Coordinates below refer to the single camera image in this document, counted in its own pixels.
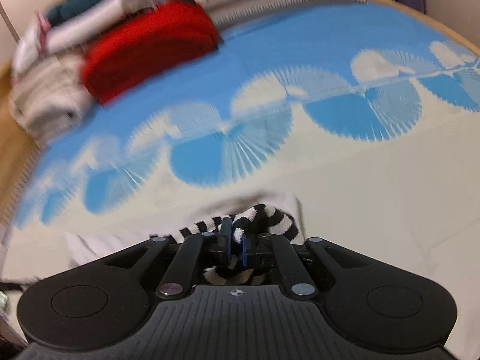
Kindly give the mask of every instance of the silver screw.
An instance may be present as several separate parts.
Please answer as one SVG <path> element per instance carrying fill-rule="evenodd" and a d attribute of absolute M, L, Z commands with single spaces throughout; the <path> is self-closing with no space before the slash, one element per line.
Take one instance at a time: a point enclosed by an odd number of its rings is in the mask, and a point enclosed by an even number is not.
<path fill-rule="evenodd" d="M 294 294 L 306 296 L 313 294 L 315 292 L 315 287 L 308 283 L 298 283 L 292 286 L 292 291 Z"/>
<path fill-rule="evenodd" d="M 178 283 L 165 283 L 158 287 L 158 291 L 166 296 L 178 295 L 183 291 L 183 287 Z"/>

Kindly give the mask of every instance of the ribbed black surface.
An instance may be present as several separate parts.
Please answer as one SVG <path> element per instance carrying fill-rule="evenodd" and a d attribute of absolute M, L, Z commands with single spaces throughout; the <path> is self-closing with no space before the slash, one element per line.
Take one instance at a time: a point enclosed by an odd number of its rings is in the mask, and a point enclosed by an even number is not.
<path fill-rule="evenodd" d="M 451 360 L 452 357 L 441 348 L 408 355 L 386 355 L 360 348 L 338 335 L 315 304 L 289 299 L 277 286 L 198 286 L 186 299 L 160 303 L 148 322 L 122 343 L 84 354 L 59 353 L 33 344 L 18 359 Z"/>

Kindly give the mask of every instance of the red fabric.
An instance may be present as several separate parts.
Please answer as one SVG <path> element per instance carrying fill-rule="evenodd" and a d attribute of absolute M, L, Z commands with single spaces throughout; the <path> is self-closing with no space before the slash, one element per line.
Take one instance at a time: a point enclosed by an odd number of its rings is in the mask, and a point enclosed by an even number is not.
<path fill-rule="evenodd" d="M 169 0 L 112 30 L 90 49 L 82 81 L 100 104 L 218 44 L 219 34 L 202 7 Z"/>

